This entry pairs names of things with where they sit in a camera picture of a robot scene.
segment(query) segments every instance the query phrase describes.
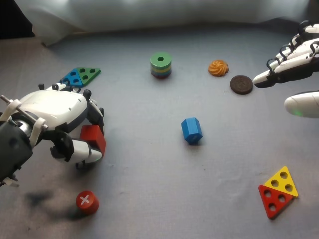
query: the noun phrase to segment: yellow triangle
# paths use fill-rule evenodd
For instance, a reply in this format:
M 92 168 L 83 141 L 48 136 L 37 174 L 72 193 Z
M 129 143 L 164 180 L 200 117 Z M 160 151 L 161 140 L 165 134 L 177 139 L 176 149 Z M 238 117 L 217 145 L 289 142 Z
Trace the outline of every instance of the yellow triangle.
M 265 183 L 265 186 L 298 197 L 295 184 L 286 166 L 272 176 Z

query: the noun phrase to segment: white plastic sheet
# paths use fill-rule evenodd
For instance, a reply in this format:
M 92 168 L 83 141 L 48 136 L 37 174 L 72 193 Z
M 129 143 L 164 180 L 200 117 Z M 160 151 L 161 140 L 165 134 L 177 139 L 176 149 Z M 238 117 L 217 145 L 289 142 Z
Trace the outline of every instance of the white plastic sheet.
M 101 32 L 196 22 L 301 21 L 309 0 L 16 0 L 49 45 L 75 32 Z

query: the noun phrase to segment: metal rod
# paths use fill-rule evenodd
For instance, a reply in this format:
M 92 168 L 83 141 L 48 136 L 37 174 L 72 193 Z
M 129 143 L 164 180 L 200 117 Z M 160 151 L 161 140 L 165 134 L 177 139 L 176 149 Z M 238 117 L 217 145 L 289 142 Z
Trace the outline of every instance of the metal rod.
M 0 96 L 0 99 L 2 99 L 2 100 L 3 100 L 4 102 L 6 102 L 7 104 L 10 103 L 10 100 L 9 100 L 7 97 L 5 97 L 4 95 L 1 95 L 1 96 Z M 33 118 L 31 115 L 29 115 L 27 112 L 25 112 L 24 110 L 20 109 L 20 107 L 17 107 L 16 110 L 17 110 L 18 112 L 20 112 L 21 114 L 23 114 L 25 117 L 27 117 L 33 124 L 35 124 L 36 119 Z M 47 130 L 47 129 L 48 129 L 48 126 L 44 124 L 44 125 L 42 126 L 42 130 Z

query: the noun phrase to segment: gray tablecloth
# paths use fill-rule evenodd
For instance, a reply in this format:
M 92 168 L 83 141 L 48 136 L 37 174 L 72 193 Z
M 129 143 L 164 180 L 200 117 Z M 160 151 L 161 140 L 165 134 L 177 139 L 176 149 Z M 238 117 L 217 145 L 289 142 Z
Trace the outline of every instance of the gray tablecloth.
M 74 67 L 101 68 L 87 88 L 105 110 L 107 140 L 88 171 L 55 161 L 51 142 L 38 145 L 17 172 L 20 187 L 0 188 L 0 238 L 317 239 L 319 121 L 292 116 L 283 103 L 317 90 L 318 74 L 246 96 L 229 87 L 235 75 L 267 70 L 293 35 L 222 25 L 74 36 L 50 48 L 36 38 L 0 41 L 0 93 L 12 99 Z M 163 81 L 150 74 L 156 51 L 173 58 Z M 208 73 L 214 59 L 228 62 L 225 77 Z M 200 121 L 199 146 L 183 139 L 188 117 Z M 258 186 L 283 166 L 300 198 L 270 221 Z M 86 218 L 75 207 L 84 190 L 100 201 Z

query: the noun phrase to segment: robotic hand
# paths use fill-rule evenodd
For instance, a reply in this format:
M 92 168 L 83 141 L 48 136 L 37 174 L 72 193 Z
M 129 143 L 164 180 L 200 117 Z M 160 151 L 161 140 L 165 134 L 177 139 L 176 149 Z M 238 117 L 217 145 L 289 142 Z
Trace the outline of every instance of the robotic hand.
M 269 71 L 256 76 L 253 83 L 258 88 L 276 83 L 307 78 L 319 71 L 319 24 L 303 21 L 288 45 L 267 61 Z M 286 110 L 297 116 L 319 118 L 319 91 L 302 92 L 285 100 Z
M 83 95 L 66 84 L 57 83 L 32 92 L 21 100 L 0 99 L 7 108 L 0 113 L 0 186 L 18 186 L 14 172 L 32 156 L 41 140 L 51 140 L 51 155 L 63 162 L 91 163 L 102 158 L 95 143 L 71 138 L 68 133 L 87 118 L 103 132 L 104 110 L 97 108 L 91 91 Z

